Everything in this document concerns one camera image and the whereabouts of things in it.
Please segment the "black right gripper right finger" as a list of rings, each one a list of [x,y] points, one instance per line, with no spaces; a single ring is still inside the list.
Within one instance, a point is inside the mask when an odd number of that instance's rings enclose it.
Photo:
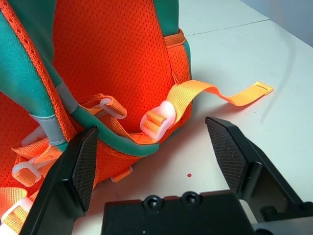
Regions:
[[[253,213],[312,213],[264,151],[229,121],[207,117],[217,163],[229,188]]]

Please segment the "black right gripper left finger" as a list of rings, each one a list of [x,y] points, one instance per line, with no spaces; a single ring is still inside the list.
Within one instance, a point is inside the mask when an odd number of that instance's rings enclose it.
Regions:
[[[96,171],[98,128],[78,133],[48,171],[22,235],[70,235],[89,210]]]

